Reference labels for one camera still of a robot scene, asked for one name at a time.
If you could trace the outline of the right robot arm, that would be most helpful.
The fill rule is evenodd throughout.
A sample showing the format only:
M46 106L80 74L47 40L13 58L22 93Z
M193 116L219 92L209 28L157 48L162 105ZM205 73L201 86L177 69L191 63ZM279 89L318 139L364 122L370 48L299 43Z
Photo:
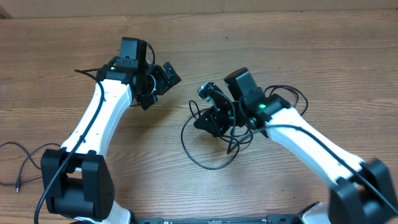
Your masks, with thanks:
M308 124L294 105L256 85L245 67L224 78L232 97L213 82L199 87L198 96L212 106L196 118L194 126L216 138L229 131L228 151L237 149L236 127L247 127L243 141L261 133L284 146L323 182L329 202L314 203L279 221L289 223L386 223L397 216L397 195L387 166L378 159L366 162L326 138Z

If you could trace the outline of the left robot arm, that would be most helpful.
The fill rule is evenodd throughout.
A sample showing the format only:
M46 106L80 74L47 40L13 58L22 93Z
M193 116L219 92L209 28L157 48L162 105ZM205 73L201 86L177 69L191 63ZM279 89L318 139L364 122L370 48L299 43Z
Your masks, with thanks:
M114 199L106 155L121 116L133 101L147 110L181 81L169 62L160 66L147 60L152 50L144 40L123 37L118 56L101 68L80 70L96 82L95 92L68 139L41 157L44 192L35 209L35 224L43 205L77 223L137 223L135 214Z

